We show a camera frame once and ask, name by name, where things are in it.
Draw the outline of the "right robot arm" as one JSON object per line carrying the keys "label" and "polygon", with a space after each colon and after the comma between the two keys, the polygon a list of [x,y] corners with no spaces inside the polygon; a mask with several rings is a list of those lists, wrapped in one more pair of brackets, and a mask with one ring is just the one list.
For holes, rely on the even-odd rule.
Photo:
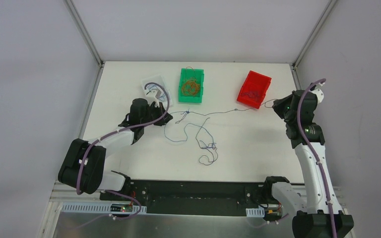
{"label": "right robot arm", "polygon": [[344,213],[330,179],[322,128],[313,122],[319,104],[317,94],[296,90],[273,102],[274,112],[286,123],[286,135],[300,163],[306,200],[295,192],[285,177],[265,179],[262,198],[278,201],[283,217],[291,219],[296,238],[344,238],[354,227],[351,215]]}

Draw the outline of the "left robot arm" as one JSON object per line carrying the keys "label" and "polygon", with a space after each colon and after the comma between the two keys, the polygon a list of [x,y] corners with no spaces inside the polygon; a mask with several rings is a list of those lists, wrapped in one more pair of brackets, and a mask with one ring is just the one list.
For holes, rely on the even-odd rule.
{"label": "left robot arm", "polygon": [[134,99],[125,119],[111,132],[91,140],[77,138],[69,146],[58,173],[58,181],[76,189],[77,194],[112,190],[118,200],[131,196],[127,175],[105,168],[108,157],[135,144],[150,125],[164,126],[172,120],[169,103],[148,103]]}

